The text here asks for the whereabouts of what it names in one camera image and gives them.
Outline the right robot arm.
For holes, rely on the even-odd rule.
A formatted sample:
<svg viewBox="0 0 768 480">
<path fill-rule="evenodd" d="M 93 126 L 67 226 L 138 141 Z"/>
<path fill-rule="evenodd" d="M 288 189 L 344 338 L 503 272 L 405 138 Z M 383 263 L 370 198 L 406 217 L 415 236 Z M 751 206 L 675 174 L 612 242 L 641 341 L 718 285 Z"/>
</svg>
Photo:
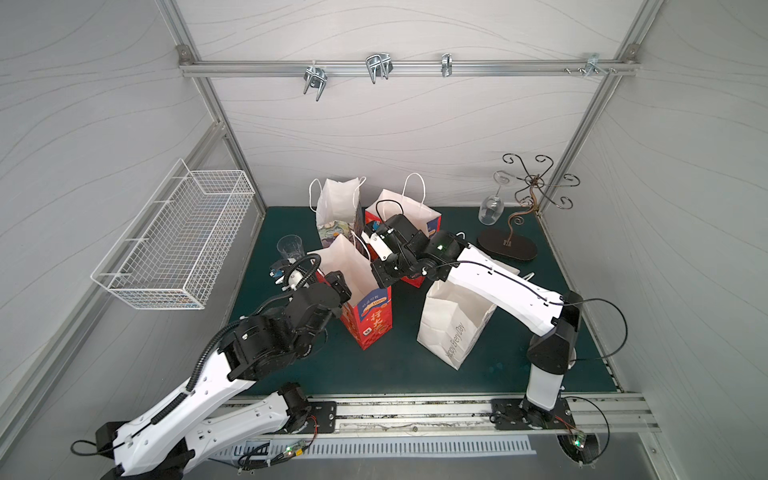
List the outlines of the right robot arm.
<svg viewBox="0 0 768 480">
<path fill-rule="evenodd" d="M 362 240 L 376 254 L 372 273 L 381 287 L 403 278 L 450 281 L 510 313 L 533 334 L 527 350 L 531 363 L 525 412 L 554 411 L 565 374 L 576 360 L 582 298 L 541 288 L 502 268 L 466 239 L 438 231 L 432 236 L 405 215 L 370 221 Z"/>
</svg>

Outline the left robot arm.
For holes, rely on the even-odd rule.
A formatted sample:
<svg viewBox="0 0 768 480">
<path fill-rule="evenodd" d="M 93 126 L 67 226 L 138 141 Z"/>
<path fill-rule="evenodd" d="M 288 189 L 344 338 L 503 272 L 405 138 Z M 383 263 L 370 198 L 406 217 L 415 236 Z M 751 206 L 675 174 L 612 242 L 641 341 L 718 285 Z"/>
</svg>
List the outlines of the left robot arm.
<svg viewBox="0 0 768 480">
<path fill-rule="evenodd" d="M 107 479 L 180 479 L 225 449 L 261 434 L 295 433 L 312 419 L 301 386 L 288 382 L 224 415 L 216 410 L 271 374 L 308 357 L 351 291 L 339 271 L 270 298 L 255 314 L 222 328 L 190 378 L 136 419 L 107 422 L 91 455 L 113 461 Z"/>
</svg>

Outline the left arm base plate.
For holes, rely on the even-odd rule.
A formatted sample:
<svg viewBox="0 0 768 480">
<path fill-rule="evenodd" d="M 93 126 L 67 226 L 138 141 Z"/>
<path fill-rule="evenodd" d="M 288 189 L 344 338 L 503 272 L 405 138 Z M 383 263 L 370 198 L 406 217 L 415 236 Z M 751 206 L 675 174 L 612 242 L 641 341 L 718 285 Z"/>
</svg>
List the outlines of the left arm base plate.
<svg viewBox="0 0 768 480">
<path fill-rule="evenodd" d="M 310 401 L 311 411 L 300 430 L 301 434 L 311 434 L 315 429 L 319 434 L 331 434 L 336 431 L 338 404 L 335 401 Z"/>
</svg>

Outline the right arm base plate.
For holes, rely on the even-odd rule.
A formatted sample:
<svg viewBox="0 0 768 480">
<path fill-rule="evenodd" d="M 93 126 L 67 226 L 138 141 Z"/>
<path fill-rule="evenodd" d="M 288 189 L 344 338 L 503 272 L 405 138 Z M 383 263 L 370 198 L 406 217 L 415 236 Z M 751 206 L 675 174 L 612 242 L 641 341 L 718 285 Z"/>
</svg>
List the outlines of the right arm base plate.
<svg viewBox="0 0 768 480">
<path fill-rule="evenodd" d="M 495 398 L 491 400 L 490 422 L 496 430 L 568 430 L 575 427 L 567 401 L 558 397 L 554 407 L 546 410 L 527 398 Z"/>
</svg>

